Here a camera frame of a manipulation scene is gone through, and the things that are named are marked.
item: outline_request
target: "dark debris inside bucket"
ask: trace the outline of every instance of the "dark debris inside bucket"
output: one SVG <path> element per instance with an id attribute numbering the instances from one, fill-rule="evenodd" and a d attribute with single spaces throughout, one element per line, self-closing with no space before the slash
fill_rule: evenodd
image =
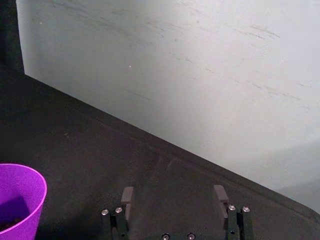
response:
<path id="1" fill-rule="evenodd" d="M 22 221 L 22 219 L 20 217 L 17 217 L 14 220 L 9 221 L 9 222 L 8 221 L 0 222 L 0 232 L 6 230 L 8 228 L 11 228 L 12 226 L 18 224 L 21 221 Z"/>

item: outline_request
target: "screw head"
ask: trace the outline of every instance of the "screw head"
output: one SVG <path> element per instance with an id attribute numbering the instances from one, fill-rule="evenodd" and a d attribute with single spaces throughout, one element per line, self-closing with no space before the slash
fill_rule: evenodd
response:
<path id="1" fill-rule="evenodd" d="M 236 210 L 236 207 L 233 206 L 233 205 L 229 205 L 228 209 L 231 210 L 231 211 L 234 211 L 234 210 Z"/>
<path id="2" fill-rule="evenodd" d="M 104 210 L 102 210 L 102 212 L 101 212 L 101 214 L 102 214 L 103 216 L 107 215 L 108 213 L 109 213 L 109 210 L 108 210 L 108 209 L 104 209 Z"/>
<path id="3" fill-rule="evenodd" d="M 121 213 L 122 212 L 122 208 L 121 207 L 117 207 L 116 209 L 115 209 L 115 212 L 118 214 L 118 213 Z"/>
<path id="4" fill-rule="evenodd" d="M 162 235 L 162 240 L 169 240 L 170 239 L 170 235 L 168 233 L 165 233 Z"/>
<path id="5" fill-rule="evenodd" d="M 188 240 L 195 240 L 195 239 L 196 239 L 196 235 L 194 235 L 193 233 L 188 234 Z"/>
<path id="6" fill-rule="evenodd" d="M 244 206 L 244 207 L 242 208 L 242 210 L 243 210 L 244 212 L 246 212 L 246 213 L 250 212 L 250 208 L 247 207 L 247 206 Z"/>

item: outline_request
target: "white wall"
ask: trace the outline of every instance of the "white wall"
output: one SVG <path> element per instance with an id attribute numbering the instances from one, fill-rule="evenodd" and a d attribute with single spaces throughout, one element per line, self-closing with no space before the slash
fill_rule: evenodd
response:
<path id="1" fill-rule="evenodd" d="M 28 75 L 320 212 L 320 1 L 17 4 Z"/>

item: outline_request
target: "purple plastic cup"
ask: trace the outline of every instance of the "purple plastic cup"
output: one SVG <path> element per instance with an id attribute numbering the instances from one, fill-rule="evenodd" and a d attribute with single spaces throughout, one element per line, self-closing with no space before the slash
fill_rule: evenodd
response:
<path id="1" fill-rule="evenodd" d="M 34 240 L 46 194 L 46 180 L 36 170 L 0 164 L 0 224 L 21 220 L 0 231 L 0 240 Z"/>

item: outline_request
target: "black fabric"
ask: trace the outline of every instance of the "black fabric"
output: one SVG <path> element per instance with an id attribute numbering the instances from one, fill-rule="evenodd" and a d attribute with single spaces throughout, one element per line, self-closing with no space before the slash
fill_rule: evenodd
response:
<path id="1" fill-rule="evenodd" d="M 16 0 L 0 0 L 0 63 L 24 73 Z"/>
<path id="2" fill-rule="evenodd" d="M 130 239 L 225 233 L 213 185 L 250 206 L 257 240 L 318 240 L 313 210 L 43 83 L 0 67 L 0 163 L 41 172 L 48 193 L 37 240 L 96 239 L 100 212 L 135 187 Z"/>

